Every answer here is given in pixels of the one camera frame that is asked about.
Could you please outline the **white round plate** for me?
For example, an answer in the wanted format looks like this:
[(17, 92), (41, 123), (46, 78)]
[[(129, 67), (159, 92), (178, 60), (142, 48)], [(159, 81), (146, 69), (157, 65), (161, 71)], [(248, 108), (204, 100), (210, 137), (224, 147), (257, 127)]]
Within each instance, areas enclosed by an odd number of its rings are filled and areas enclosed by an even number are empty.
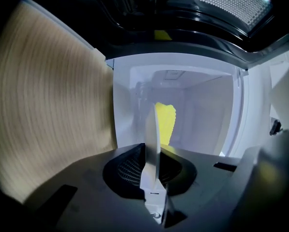
[(145, 120), (145, 165), (140, 188), (144, 191), (145, 207), (157, 223), (162, 223), (167, 191), (159, 180), (161, 144), (155, 105)]

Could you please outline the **yellow sponge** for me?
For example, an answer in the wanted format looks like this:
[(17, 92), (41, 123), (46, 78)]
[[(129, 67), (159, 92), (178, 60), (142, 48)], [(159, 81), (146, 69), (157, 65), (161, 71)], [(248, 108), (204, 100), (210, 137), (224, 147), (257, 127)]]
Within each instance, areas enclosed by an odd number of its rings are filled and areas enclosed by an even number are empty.
[(155, 104), (155, 108), (158, 119), (160, 143), (162, 145), (169, 145), (176, 121), (176, 109), (173, 105), (165, 105), (160, 102)]

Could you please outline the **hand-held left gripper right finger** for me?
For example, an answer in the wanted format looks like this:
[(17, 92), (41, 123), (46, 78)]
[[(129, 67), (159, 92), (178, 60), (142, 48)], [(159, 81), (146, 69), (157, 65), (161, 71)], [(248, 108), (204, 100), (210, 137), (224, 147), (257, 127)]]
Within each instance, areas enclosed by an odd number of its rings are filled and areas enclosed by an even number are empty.
[(190, 161), (197, 170), (190, 188), (171, 197), (186, 219), (159, 232), (227, 232), (230, 217), (243, 192), (244, 160), (164, 146), (167, 153)]

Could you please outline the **white microwave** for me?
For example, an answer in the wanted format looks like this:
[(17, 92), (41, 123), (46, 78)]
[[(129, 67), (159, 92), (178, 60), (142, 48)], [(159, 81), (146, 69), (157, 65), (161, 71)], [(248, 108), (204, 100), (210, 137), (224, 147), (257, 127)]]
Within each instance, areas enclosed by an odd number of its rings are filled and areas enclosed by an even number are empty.
[(289, 0), (97, 0), (118, 28), (113, 49), (119, 147), (144, 142), (152, 104), (175, 110), (161, 143), (240, 158), (275, 114), (272, 65), (289, 62)]

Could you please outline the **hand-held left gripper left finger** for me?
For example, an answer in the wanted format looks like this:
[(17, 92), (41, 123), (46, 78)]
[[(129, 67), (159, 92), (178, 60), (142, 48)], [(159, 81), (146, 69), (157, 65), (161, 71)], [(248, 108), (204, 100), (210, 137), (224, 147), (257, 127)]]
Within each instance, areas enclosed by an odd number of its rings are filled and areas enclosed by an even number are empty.
[(113, 192), (103, 180), (103, 168), (111, 159), (129, 152), (130, 145), (80, 159), (43, 183), (24, 202), (42, 220), (48, 220), (59, 204), (62, 186), (74, 195), (56, 223), (59, 232), (160, 232), (143, 200), (125, 199)]

